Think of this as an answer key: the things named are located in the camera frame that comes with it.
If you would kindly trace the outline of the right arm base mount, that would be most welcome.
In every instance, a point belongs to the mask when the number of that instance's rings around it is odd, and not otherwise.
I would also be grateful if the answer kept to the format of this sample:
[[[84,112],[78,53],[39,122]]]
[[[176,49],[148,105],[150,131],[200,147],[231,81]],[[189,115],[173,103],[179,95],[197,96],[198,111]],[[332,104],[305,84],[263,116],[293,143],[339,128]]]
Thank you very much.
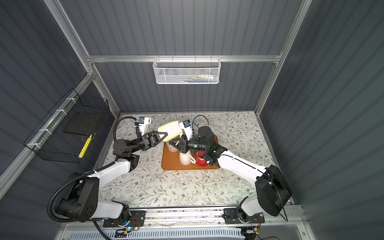
[[[248,216],[243,210],[238,208],[225,208],[223,210],[222,218],[227,225],[250,223],[259,225],[265,223],[263,213]]]

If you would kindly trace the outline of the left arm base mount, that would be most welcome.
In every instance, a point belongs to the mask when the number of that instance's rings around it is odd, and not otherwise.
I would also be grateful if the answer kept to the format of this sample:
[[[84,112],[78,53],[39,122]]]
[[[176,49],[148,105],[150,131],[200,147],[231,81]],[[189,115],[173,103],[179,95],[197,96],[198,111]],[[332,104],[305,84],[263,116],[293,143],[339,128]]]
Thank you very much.
[[[104,228],[128,228],[128,227],[143,227],[146,218],[146,211],[128,211],[121,214],[117,219],[107,219],[103,223]]]

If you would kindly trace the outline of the orange plastic tray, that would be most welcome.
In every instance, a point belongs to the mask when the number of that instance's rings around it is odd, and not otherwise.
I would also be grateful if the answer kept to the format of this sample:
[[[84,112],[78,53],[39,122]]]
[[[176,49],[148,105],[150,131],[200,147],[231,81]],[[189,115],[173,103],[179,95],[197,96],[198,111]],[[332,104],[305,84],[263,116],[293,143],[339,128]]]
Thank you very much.
[[[205,137],[199,137],[198,139],[191,138],[189,140],[189,151],[192,153],[193,157],[196,159],[196,152],[204,152],[207,153],[210,148],[212,148],[214,145],[218,143],[217,136],[213,134],[209,134]],[[187,166],[184,166],[180,163],[179,160],[179,153],[171,153],[168,148],[167,144],[164,143],[164,152],[163,152],[163,158],[162,158],[162,168],[164,170],[202,170],[202,169],[218,169],[219,167],[216,165],[208,165],[205,168],[200,168],[197,166],[197,164],[190,164]]]

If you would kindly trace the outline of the red mug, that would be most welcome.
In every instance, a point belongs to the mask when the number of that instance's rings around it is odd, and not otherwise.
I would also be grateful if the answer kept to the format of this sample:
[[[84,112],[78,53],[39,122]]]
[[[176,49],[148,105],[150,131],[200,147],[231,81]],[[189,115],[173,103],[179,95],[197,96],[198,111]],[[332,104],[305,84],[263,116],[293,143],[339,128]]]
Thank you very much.
[[[209,165],[209,163],[207,163],[207,161],[204,159],[204,155],[204,152],[196,152],[196,164],[200,168],[205,168]]]

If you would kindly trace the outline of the pens in white basket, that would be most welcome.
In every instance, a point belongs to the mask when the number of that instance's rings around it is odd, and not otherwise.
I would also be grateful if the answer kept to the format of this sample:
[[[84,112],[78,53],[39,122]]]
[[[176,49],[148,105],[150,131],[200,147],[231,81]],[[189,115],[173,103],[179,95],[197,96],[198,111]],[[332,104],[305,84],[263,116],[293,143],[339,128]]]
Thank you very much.
[[[185,83],[218,83],[219,76],[210,74],[186,76],[181,78],[180,81]]]

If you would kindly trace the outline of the yellow marker pen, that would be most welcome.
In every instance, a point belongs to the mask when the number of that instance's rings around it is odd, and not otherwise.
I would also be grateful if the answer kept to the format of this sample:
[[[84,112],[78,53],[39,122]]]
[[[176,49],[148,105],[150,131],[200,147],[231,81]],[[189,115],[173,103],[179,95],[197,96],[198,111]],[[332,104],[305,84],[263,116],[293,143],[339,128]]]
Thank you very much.
[[[86,140],[85,144],[83,145],[83,148],[81,149],[81,151],[79,153],[79,158],[80,159],[82,159],[84,157],[84,155],[85,155],[85,153],[86,153],[86,151],[87,151],[87,149],[88,149],[92,139],[93,139],[93,135],[90,135],[88,137],[88,139]]]

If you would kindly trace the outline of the white mug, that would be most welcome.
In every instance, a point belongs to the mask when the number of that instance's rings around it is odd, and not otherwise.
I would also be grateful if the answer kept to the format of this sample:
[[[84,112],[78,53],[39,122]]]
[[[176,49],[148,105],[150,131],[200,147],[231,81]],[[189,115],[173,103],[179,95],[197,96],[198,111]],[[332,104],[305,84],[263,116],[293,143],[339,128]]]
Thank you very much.
[[[180,152],[179,160],[180,160],[180,163],[184,166],[187,166],[190,164],[196,164],[196,159],[193,157],[190,151],[187,151],[186,153]]]

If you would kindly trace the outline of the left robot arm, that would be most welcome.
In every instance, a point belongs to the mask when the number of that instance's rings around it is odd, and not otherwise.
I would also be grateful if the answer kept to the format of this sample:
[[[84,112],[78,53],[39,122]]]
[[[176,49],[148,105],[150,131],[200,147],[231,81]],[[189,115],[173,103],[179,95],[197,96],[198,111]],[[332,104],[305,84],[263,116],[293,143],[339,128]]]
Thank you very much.
[[[134,140],[115,140],[113,154],[116,159],[99,169],[84,174],[74,173],[50,198],[47,205],[49,218],[59,223],[87,222],[113,219],[122,224],[130,221],[129,206],[99,199],[99,190],[113,179],[131,172],[139,161],[137,151],[157,146],[168,136],[166,132],[149,132]]]

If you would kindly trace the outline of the pink ghost pattern mug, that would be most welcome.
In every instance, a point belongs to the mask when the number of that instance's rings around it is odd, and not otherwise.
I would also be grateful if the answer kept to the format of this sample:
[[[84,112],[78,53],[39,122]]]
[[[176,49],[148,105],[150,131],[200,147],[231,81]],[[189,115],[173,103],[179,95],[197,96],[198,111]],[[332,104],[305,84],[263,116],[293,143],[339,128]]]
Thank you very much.
[[[175,147],[173,147],[169,142],[166,142],[167,148],[171,153],[177,153],[179,150]]]

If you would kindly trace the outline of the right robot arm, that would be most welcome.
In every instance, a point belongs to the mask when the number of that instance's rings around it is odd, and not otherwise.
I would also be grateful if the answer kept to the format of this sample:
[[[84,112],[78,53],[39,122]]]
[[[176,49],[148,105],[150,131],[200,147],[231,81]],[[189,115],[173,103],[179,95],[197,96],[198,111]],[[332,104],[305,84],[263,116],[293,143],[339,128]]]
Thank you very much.
[[[255,187],[256,195],[244,198],[236,207],[236,216],[242,223],[250,222],[260,213],[279,216],[293,194],[278,167],[264,167],[235,155],[216,142],[209,127],[199,129],[198,139],[182,135],[170,140],[170,145],[183,154],[187,151],[202,152],[203,159],[209,165],[228,170]]]

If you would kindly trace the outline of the light green mug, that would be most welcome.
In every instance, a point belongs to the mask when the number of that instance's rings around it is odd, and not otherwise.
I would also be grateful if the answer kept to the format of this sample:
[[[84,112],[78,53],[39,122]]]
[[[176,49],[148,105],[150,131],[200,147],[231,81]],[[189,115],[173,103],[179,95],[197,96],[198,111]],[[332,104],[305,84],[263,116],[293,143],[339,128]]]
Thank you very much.
[[[164,142],[169,142],[177,137],[181,137],[184,133],[179,121],[169,122],[158,127],[158,132],[167,133],[167,136],[163,139]]]

